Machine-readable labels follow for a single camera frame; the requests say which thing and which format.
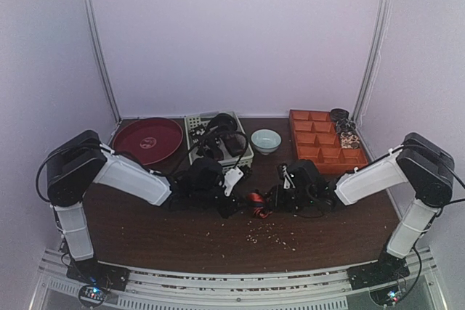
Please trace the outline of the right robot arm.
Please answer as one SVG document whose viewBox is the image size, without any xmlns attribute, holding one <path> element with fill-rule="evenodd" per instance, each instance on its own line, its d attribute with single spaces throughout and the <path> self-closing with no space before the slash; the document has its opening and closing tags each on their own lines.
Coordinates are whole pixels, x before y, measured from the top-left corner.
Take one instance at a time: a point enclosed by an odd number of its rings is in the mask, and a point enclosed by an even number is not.
<svg viewBox="0 0 465 310">
<path fill-rule="evenodd" d="M 453 183 L 458 179 L 452 155 L 416 132 L 406 135 L 387 154 L 332 181 L 311 160 L 283 164 L 278 170 L 283 182 L 267 196 L 274 211 L 296 213 L 314 205 L 319 211 L 331 212 L 399 184 L 413 189 L 414 198 L 373 265 L 372 274 L 379 282 L 389 281 L 404 266 L 418 239 L 451 203 Z"/>
</svg>

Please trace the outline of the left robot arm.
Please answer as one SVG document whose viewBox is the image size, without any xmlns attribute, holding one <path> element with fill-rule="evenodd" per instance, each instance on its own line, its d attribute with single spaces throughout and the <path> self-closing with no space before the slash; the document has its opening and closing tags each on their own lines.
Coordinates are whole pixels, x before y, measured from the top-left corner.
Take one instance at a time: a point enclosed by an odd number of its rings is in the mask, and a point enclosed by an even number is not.
<svg viewBox="0 0 465 310">
<path fill-rule="evenodd" d="M 37 195 L 50 204 L 70 255 L 70 265 L 89 284 L 104 278 L 84 213 L 84 196 L 93 184 L 112 187 L 147 203 L 171 210 L 214 207 L 223 218 L 239 209 L 233 196 L 244 172 L 238 164 L 224 170 L 219 161 L 203 157 L 186 171 L 166 174 L 143 165 L 129 152 L 117 151 L 86 130 L 51 151 L 36 172 L 35 185 L 46 175 L 46 191 Z"/>
</svg>

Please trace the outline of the red navy striped tie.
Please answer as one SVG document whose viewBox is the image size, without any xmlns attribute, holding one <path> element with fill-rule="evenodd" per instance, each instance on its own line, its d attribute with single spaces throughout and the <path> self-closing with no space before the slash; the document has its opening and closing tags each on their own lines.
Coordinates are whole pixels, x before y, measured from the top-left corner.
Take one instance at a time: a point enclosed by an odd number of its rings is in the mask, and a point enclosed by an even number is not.
<svg viewBox="0 0 465 310">
<path fill-rule="evenodd" d="M 246 201 L 251 209 L 252 216 L 256 219 L 265 219 L 272 213 L 268 202 L 258 192 L 248 193 Z"/>
</svg>

